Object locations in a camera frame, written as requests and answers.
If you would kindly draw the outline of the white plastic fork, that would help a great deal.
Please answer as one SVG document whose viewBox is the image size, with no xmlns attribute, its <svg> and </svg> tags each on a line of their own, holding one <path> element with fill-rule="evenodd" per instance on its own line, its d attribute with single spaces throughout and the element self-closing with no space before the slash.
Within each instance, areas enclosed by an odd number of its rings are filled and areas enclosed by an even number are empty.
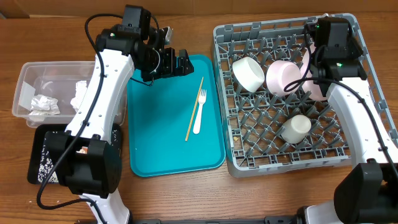
<svg viewBox="0 0 398 224">
<path fill-rule="evenodd" d="M 201 117 L 202 117 L 202 111 L 203 111 L 203 105 L 206 102 L 206 90 L 201 89 L 200 96 L 198 98 L 198 111 L 197 115 L 195 118 L 195 123 L 193 126 L 193 133 L 198 134 L 200 132 L 200 127 L 201 127 Z"/>
</svg>

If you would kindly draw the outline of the wooden chopstick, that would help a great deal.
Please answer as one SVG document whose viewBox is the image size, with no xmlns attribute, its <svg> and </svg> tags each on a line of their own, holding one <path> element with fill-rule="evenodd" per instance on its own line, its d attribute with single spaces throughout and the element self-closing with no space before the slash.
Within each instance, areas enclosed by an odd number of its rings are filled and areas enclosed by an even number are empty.
<svg viewBox="0 0 398 224">
<path fill-rule="evenodd" d="M 197 97 L 196 97 L 196 100 L 195 100 L 195 104 L 194 104 L 194 107 L 193 107 L 192 115 L 191 115 L 191 118 L 190 118 L 188 130 L 187 130 L 187 133 L 186 133 L 186 136 L 185 136 L 185 142 L 188 141 L 188 138 L 189 138 L 189 135 L 190 135 L 190 131 L 191 131 L 191 128 L 192 128 L 192 123 L 193 123 L 195 111 L 196 111 L 197 104 L 198 104 L 198 99 L 199 99 L 200 92 L 201 92 L 201 89 L 202 89 L 202 86 L 203 86 L 203 80 L 204 80 L 204 77 L 201 78 L 201 82 L 200 82 L 200 86 L 199 86 L 199 89 L 198 89 L 198 93 L 197 93 Z"/>
</svg>

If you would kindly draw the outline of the white bowl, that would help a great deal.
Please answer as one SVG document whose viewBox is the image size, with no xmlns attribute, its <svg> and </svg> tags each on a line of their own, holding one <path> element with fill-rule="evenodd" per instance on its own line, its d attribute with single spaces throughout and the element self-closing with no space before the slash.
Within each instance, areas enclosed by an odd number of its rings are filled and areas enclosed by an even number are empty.
<svg viewBox="0 0 398 224">
<path fill-rule="evenodd" d="M 265 81 L 261 66 L 251 57 L 244 57 L 232 64 L 233 73 L 239 84 L 254 93 Z"/>
</svg>

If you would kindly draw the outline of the small pink bowl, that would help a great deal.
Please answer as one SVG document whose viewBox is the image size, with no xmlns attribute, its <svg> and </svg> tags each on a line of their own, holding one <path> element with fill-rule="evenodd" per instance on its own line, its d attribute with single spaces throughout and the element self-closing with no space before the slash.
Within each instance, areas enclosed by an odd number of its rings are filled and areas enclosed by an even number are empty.
<svg viewBox="0 0 398 224">
<path fill-rule="evenodd" d="M 288 61 L 277 60 L 273 62 L 266 73 L 266 86 L 270 93 L 285 96 L 298 90 L 298 86 L 285 92 L 284 88 L 289 83 L 301 79 L 302 74 L 296 64 Z"/>
</svg>

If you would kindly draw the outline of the white napkin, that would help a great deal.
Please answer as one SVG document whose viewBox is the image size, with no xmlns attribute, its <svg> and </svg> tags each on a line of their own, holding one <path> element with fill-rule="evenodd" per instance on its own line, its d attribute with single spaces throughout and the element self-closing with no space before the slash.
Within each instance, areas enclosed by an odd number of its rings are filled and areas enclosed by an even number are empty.
<svg viewBox="0 0 398 224">
<path fill-rule="evenodd" d="M 60 114 L 58 100 L 45 95 L 36 95 L 31 100 L 30 115 Z"/>
<path fill-rule="evenodd" d="M 78 112 L 87 91 L 87 81 L 80 80 L 75 84 L 75 96 L 71 99 L 72 108 Z"/>
</svg>

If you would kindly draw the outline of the small white cup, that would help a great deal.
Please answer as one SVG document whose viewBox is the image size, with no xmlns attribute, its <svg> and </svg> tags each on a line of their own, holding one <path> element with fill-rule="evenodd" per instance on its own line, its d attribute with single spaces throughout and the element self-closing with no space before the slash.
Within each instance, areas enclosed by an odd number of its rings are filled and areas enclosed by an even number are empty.
<svg viewBox="0 0 398 224">
<path fill-rule="evenodd" d="M 282 138 L 285 142 L 297 144 L 301 142 L 308 134 L 312 124 L 308 117 L 298 114 L 288 119 L 282 127 Z"/>
</svg>

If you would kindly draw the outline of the pink plate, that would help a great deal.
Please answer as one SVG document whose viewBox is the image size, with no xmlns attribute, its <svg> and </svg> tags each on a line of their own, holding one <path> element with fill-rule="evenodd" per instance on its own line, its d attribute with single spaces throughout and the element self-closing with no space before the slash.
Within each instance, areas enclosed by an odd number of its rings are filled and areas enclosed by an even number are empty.
<svg viewBox="0 0 398 224">
<path fill-rule="evenodd" d="M 302 63 L 303 65 L 300 68 L 300 73 L 302 74 L 302 77 L 308 67 L 308 61 L 309 61 L 309 53 L 306 51 L 304 53 L 304 56 L 302 58 Z M 314 84 L 313 81 L 306 81 L 302 83 L 302 89 L 306 93 L 308 91 L 311 92 L 309 98 L 315 101 L 325 101 L 327 100 L 326 97 L 324 97 L 321 93 L 321 89 L 319 85 Z"/>
</svg>

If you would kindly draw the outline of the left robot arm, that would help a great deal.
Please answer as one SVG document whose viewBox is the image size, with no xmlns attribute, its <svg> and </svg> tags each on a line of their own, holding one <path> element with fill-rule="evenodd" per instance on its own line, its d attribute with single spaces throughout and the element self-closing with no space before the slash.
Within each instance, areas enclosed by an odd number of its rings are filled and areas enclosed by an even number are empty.
<svg viewBox="0 0 398 224">
<path fill-rule="evenodd" d="M 132 223 L 131 211 L 118 191 L 122 161 L 111 144 L 120 99 L 139 70 L 147 86 L 160 78 L 191 74 L 186 50 L 169 47 L 170 28 L 161 29 L 143 7 L 127 5 L 121 23 L 105 29 L 90 43 L 95 67 L 83 101 L 65 130 L 47 132 L 44 148 L 53 167 L 49 176 L 91 208 L 98 223 Z"/>
</svg>

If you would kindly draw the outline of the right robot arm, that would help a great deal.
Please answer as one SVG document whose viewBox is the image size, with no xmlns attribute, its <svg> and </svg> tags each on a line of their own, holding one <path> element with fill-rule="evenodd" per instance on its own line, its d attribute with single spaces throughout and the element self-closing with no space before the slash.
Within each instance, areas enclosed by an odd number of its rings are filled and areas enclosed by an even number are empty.
<svg viewBox="0 0 398 224">
<path fill-rule="evenodd" d="M 316 51 L 308 66 L 335 111 L 347 140 L 352 171 L 333 200 L 304 210 L 306 223 L 397 222 L 397 146 L 371 98 L 363 50 L 349 20 L 321 17 L 308 27 Z"/>
</svg>

